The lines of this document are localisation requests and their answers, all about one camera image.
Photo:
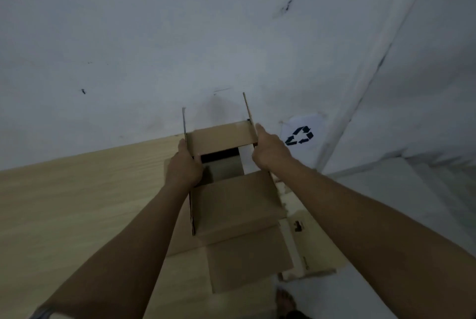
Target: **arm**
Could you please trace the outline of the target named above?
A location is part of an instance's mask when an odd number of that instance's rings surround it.
[[[75,319],[142,318],[180,208],[202,170],[200,157],[194,161],[182,139],[159,193],[41,307]]]
[[[400,212],[302,165],[257,125],[253,160],[299,197],[399,318],[476,314],[476,258]]]

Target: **recycling symbol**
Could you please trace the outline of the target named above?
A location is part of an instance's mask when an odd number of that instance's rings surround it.
[[[307,138],[302,138],[301,140],[298,141],[298,139],[295,138],[294,136],[298,135],[301,131],[306,134]],[[300,128],[297,128],[293,132],[293,134],[291,136],[289,136],[288,139],[284,143],[287,146],[296,145],[298,143],[303,144],[303,143],[309,141],[310,139],[312,139],[313,137],[314,137],[314,135],[312,134],[311,129],[307,126],[302,126]]]

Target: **wooden surface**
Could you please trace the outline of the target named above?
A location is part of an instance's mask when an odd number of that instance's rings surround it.
[[[0,317],[23,319],[163,185],[182,135],[0,172]],[[205,250],[166,258],[146,318],[273,309],[270,279],[211,294]]]

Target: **black pants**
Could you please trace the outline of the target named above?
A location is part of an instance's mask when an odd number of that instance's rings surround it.
[[[285,319],[310,319],[309,317],[305,316],[303,313],[301,313],[299,310],[293,310],[290,311]]]

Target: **foot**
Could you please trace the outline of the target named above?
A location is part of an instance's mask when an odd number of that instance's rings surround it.
[[[286,315],[293,310],[296,310],[296,302],[291,294],[284,289],[276,290],[276,307],[277,317],[285,318]]]

